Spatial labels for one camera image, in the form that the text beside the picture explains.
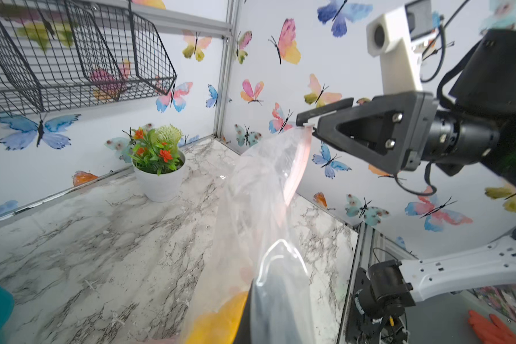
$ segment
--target yellow object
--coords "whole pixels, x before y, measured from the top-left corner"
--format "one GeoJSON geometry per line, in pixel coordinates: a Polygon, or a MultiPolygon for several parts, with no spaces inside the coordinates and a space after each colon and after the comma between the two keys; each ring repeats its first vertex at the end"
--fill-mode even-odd
{"type": "Polygon", "coordinates": [[[231,344],[247,302],[248,292],[229,299],[218,312],[201,314],[191,329],[185,344],[231,344]]]}

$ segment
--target orange glove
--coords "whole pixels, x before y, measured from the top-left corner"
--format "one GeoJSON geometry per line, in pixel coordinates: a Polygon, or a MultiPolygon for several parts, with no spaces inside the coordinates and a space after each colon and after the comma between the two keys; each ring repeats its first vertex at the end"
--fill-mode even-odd
{"type": "Polygon", "coordinates": [[[469,310],[468,324],[484,344],[516,344],[516,334],[495,314],[489,314],[491,321],[478,312],[469,310]]]}

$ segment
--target white flower pot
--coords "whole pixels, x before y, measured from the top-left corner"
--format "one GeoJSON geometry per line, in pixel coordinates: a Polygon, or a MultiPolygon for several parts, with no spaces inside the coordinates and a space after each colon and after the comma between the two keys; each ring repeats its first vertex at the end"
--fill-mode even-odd
{"type": "Polygon", "coordinates": [[[156,175],[155,173],[147,173],[134,166],[134,174],[143,190],[145,196],[153,202],[168,202],[178,195],[181,182],[184,180],[187,167],[185,166],[185,155],[178,151],[180,160],[184,162],[183,166],[176,171],[156,175]]]}

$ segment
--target orange flower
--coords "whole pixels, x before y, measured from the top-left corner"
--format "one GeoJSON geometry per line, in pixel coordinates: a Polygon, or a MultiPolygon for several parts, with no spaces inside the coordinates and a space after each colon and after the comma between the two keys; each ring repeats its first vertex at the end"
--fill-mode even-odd
{"type": "Polygon", "coordinates": [[[172,154],[170,154],[169,150],[161,149],[161,151],[159,152],[159,155],[163,157],[165,162],[168,162],[168,160],[172,160],[172,154]]]}
{"type": "Polygon", "coordinates": [[[139,128],[138,130],[136,130],[136,133],[134,134],[134,139],[141,140],[143,138],[144,138],[144,130],[139,128]]]}

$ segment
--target butterfly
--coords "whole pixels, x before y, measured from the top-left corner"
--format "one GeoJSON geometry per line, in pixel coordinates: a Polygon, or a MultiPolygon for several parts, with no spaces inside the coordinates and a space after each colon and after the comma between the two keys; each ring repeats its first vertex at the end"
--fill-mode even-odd
{"type": "Polygon", "coordinates": [[[269,131],[272,134],[281,134],[285,130],[289,130],[290,128],[296,126],[295,122],[288,121],[290,116],[292,115],[290,110],[287,118],[284,118],[283,109],[279,106],[278,103],[275,103],[275,108],[273,109],[272,114],[275,117],[274,120],[269,121],[269,131]]]}
{"type": "Polygon", "coordinates": [[[121,80],[117,80],[109,72],[101,68],[92,71],[89,79],[97,87],[97,90],[93,91],[93,96],[97,100],[118,101],[120,96],[130,89],[123,82],[119,82],[128,79],[130,76],[130,60],[124,59],[124,62],[119,65],[119,70],[121,72],[121,80]]]}
{"type": "Polygon", "coordinates": [[[197,61],[202,61],[205,58],[205,53],[202,52],[203,49],[206,49],[210,42],[212,42],[212,37],[204,37],[199,39],[199,34],[195,37],[193,32],[189,30],[182,30],[184,33],[184,41],[186,41],[187,48],[185,48],[181,53],[185,56],[185,58],[191,58],[193,54],[195,54],[195,59],[197,61]]]}
{"type": "Polygon", "coordinates": [[[258,104],[260,104],[262,102],[262,100],[258,100],[258,95],[263,90],[263,81],[257,83],[256,86],[254,86],[254,93],[253,93],[253,87],[250,86],[250,81],[248,79],[246,79],[245,81],[243,81],[243,90],[244,91],[241,91],[241,98],[243,100],[248,101],[249,104],[252,103],[253,101],[257,102],[258,104]]]}
{"type": "Polygon", "coordinates": [[[325,92],[329,87],[325,87],[325,85],[323,85],[323,88],[321,88],[315,74],[310,74],[310,84],[308,87],[311,89],[311,93],[304,96],[304,101],[310,105],[316,103],[316,107],[334,103],[342,98],[341,93],[325,92]]]}
{"type": "Polygon", "coordinates": [[[371,201],[367,202],[365,198],[363,199],[365,201],[365,205],[361,203],[359,198],[353,195],[347,195],[346,200],[348,201],[348,205],[346,206],[346,215],[348,215],[348,217],[359,215],[359,217],[363,217],[365,223],[370,226],[376,226],[379,224],[380,217],[390,215],[387,210],[375,206],[369,206],[371,201]]]}
{"type": "Polygon", "coordinates": [[[371,100],[369,98],[366,98],[366,97],[363,97],[363,98],[360,98],[356,101],[356,103],[358,103],[359,105],[363,105],[365,103],[368,103],[370,102],[371,100]]]}
{"type": "Polygon", "coordinates": [[[336,208],[328,208],[327,207],[327,200],[325,199],[325,195],[323,195],[323,192],[318,192],[314,195],[314,201],[319,204],[320,207],[324,208],[325,210],[336,210],[336,208]]]}
{"type": "Polygon", "coordinates": [[[216,106],[216,102],[218,101],[218,92],[216,92],[216,89],[212,85],[208,85],[208,92],[210,92],[210,99],[206,101],[206,106],[216,106]]]}
{"type": "Polygon", "coordinates": [[[485,188],[485,195],[491,199],[504,198],[503,208],[506,211],[516,212],[516,188],[506,184],[502,188],[485,188]]]}
{"type": "Polygon", "coordinates": [[[346,19],[355,23],[366,18],[372,11],[372,5],[347,3],[348,0],[330,0],[330,4],[317,9],[317,18],[323,24],[332,19],[332,35],[342,37],[348,32],[346,19]]]}
{"type": "Polygon", "coordinates": [[[118,159],[124,160],[126,163],[131,163],[132,145],[128,138],[112,138],[105,142],[105,146],[115,151],[118,159]]]}
{"type": "Polygon", "coordinates": [[[199,140],[199,136],[193,136],[192,138],[187,138],[187,135],[182,137],[178,143],[178,147],[183,147],[185,145],[189,145],[190,143],[193,143],[195,141],[199,140]]]}
{"type": "Polygon", "coordinates": [[[247,128],[247,126],[245,126],[245,129],[243,130],[240,125],[235,125],[235,131],[237,131],[235,138],[237,138],[237,143],[239,146],[247,144],[252,147],[262,139],[262,134],[249,132],[249,129],[250,127],[247,128]]]}
{"type": "Polygon", "coordinates": [[[24,23],[23,27],[16,30],[17,36],[27,37],[30,41],[35,42],[43,52],[46,53],[50,45],[50,36],[54,37],[57,34],[57,38],[62,45],[70,47],[74,44],[73,31],[69,23],[55,23],[49,22],[45,18],[34,18],[36,20],[42,19],[42,23],[28,22],[24,23]]]}
{"type": "Polygon", "coordinates": [[[172,102],[176,111],[181,112],[187,105],[185,99],[181,96],[186,96],[191,90],[191,87],[193,87],[193,83],[183,83],[174,89],[174,95],[172,95],[172,90],[170,90],[167,95],[157,98],[155,101],[157,111],[165,112],[168,105],[172,102]]]}
{"type": "Polygon", "coordinates": [[[271,36],[271,39],[268,40],[268,42],[272,42],[275,46],[275,49],[277,49],[277,55],[279,55],[279,64],[281,64],[281,59],[284,59],[285,61],[295,65],[300,62],[302,55],[296,48],[295,38],[296,24],[294,23],[294,19],[285,19],[278,42],[275,42],[275,38],[273,36],[271,36]]]}
{"type": "Polygon", "coordinates": [[[240,35],[241,35],[241,33],[239,33],[239,35],[237,36],[237,39],[239,41],[238,41],[237,45],[235,46],[235,48],[236,48],[235,57],[237,59],[239,59],[240,64],[243,64],[243,61],[248,56],[248,52],[244,51],[243,49],[246,48],[247,45],[249,44],[250,40],[253,39],[253,33],[251,31],[247,31],[242,35],[241,38],[239,38],[240,35]]]}
{"type": "Polygon", "coordinates": [[[338,171],[348,171],[350,168],[348,165],[335,161],[337,156],[331,158],[331,151],[329,150],[329,146],[325,142],[321,142],[321,155],[314,154],[314,157],[311,161],[315,162],[316,165],[322,165],[322,168],[325,168],[325,176],[327,178],[333,179],[335,177],[335,169],[338,171]]]}
{"type": "MultiPolygon", "coordinates": [[[[428,186],[425,192],[432,192],[432,188],[428,186]]],[[[422,201],[422,203],[409,202],[405,208],[405,213],[408,216],[421,215],[420,218],[426,217],[424,221],[425,230],[441,232],[443,231],[444,222],[452,224],[453,226],[472,223],[471,218],[464,216],[460,212],[444,209],[448,205],[456,202],[450,202],[451,197],[442,205],[438,202],[437,195],[435,194],[432,196],[419,196],[419,200],[422,201]]]]}
{"type": "Polygon", "coordinates": [[[402,249],[407,250],[407,249],[405,248],[405,241],[403,241],[403,238],[402,238],[402,237],[397,237],[397,238],[396,238],[396,244],[397,244],[399,247],[401,247],[402,249]]]}
{"type": "Polygon", "coordinates": [[[80,114],[68,114],[55,117],[44,123],[40,118],[40,123],[33,122],[24,116],[9,116],[6,113],[0,114],[0,123],[8,124],[11,129],[18,130],[19,133],[11,134],[0,139],[0,143],[6,146],[6,150],[17,150],[26,148],[37,137],[36,147],[40,141],[46,142],[48,146],[61,149],[71,145],[71,139],[58,132],[65,132],[74,121],[79,120],[80,114]]]}
{"type": "Polygon", "coordinates": [[[87,182],[91,182],[95,179],[99,178],[97,175],[93,175],[84,171],[76,171],[75,175],[73,175],[73,186],[79,186],[87,182]]]}
{"type": "Polygon", "coordinates": [[[10,212],[14,209],[17,209],[17,204],[19,202],[17,202],[16,200],[9,200],[9,201],[6,201],[5,203],[3,204],[0,204],[0,215],[3,215],[7,212],[10,212]]]}
{"type": "MultiPolygon", "coordinates": [[[[393,177],[394,177],[393,175],[389,175],[389,174],[387,174],[386,172],[384,172],[384,171],[383,171],[383,170],[381,170],[381,169],[377,169],[377,168],[376,168],[375,166],[373,166],[373,165],[369,165],[369,170],[370,170],[372,173],[374,173],[374,174],[378,175],[378,177],[379,177],[379,178],[382,178],[382,177],[393,178],[393,177]]],[[[400,181],[406,181],[406,180],[407,180],[407,179],[403,179],[403,178],[399,178],[399,177],[398,177],[398,179],[399,179],[400,181]]]]}

